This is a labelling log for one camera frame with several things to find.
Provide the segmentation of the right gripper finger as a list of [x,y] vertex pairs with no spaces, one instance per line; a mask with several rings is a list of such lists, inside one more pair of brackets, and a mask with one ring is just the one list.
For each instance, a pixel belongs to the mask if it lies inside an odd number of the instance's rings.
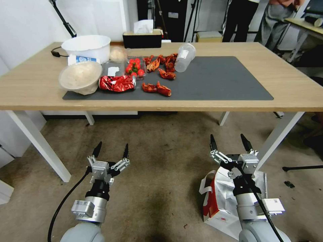
[[231,158],[218,150],[213,134],[210,134],[210,157],[218,164],[232,162]]
[[251,142],[241,133],[240,134],[242,144],[248,154],[258,155],[258,150],[253,149]]

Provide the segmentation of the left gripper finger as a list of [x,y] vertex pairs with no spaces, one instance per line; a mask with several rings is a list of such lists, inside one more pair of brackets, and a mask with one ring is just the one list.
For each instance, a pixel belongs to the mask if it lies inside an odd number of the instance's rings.
[[87,159],[88,159],[88,161],[89,161],[89,163],[90,163],[91,166],[93,166],[94,163],[97,161],[97,158],[99,156],[101,147],[102,147],[102,141],[100,141],[98,143],[98,145],[94,148],[94,150],[92,152],[92,155],[87,156]]
[[111,166],[111,174],[120,174],[124,169],[126,169],[130,165],[129,160],[129,144],[125,145],[125,149],[123,152],[122,159],[117,163]]

